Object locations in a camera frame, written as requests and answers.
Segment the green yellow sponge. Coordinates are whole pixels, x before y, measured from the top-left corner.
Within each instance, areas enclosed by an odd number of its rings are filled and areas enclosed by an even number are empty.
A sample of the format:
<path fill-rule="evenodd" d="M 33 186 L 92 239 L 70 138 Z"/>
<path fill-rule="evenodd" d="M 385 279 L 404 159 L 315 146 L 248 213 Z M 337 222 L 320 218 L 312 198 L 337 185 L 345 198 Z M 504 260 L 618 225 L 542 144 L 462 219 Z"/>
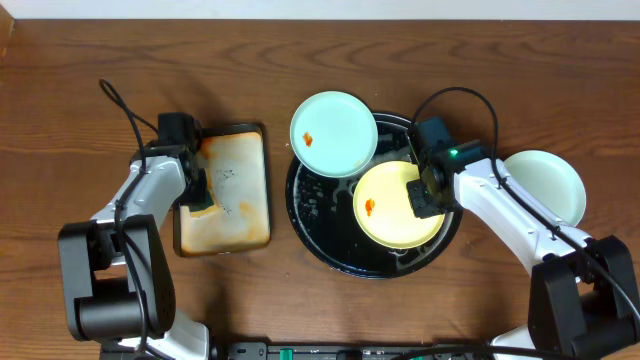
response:
<path fill-rule="evenodd" d="M 208 190 L 205 190 L 203 194 L 194 195 L 185 206 L 189 212 L 194 216 L 203 216 L 210 208 L 215 205 L 214 200 Z"/>

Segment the black rectangular soapy tray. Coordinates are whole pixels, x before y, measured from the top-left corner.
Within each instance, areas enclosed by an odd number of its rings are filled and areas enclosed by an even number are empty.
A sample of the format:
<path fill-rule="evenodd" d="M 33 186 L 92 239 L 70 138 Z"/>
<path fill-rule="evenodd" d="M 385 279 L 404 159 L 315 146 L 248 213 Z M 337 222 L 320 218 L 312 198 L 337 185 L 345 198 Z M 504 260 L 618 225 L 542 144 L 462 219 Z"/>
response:
<path fill-rule="evenodd" d="M 267 161 L 258 124 L 205 129 L 199 166 L 206 202 L 173 212 L 173 247 L 181 257 L 264 247 L 271 237 Z"/>

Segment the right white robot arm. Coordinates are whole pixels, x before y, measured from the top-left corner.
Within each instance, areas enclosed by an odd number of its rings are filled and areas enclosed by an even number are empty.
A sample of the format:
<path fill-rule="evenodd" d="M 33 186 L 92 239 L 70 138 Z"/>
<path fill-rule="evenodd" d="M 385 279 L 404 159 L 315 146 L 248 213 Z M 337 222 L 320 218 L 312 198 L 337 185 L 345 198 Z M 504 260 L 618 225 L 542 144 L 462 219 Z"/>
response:
<path fill-rule="evenodd" d="M 416 215 L 468 210 L 531 276 L 525 325 L 479 350 L 492 359 L 601 359 L 639 342 L 639 291 L 627 246 L 593 239 L 510 179 L 476 143 L 411 144 L 420 177 L 408 183 Z"/>

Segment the yellow plate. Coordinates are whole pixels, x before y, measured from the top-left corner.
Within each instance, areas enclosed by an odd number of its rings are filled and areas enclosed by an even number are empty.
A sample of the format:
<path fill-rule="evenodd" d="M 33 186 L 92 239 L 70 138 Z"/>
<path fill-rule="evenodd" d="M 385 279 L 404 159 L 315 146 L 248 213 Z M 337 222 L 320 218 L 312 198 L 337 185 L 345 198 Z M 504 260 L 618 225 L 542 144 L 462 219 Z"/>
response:
<path fill-rule="evenodd" d="M 440 231 L 444 215 L 414 216 L 407 183 L 418 179 L 416 165 L 389 161 L 372 167 L 358 181 L 353 196 L 356 221 L 376 243 L 409 249 L 427 243 Z"/>

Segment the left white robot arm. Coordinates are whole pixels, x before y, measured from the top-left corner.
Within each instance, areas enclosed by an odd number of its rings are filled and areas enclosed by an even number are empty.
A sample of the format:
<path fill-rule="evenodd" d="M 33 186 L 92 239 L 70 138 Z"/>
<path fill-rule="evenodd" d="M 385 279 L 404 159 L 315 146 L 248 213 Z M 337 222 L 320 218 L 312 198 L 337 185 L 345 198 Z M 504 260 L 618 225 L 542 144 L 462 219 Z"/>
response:
<path fill-rule="evenodd" d="M 78 341 L 125 355 L 206 359 L 209 331 L 177 311 L 159 229 L 169 210 L 204 188 L 192 145 L 145 149 L 114 198 L 58 235 L 67 325 Z"/>

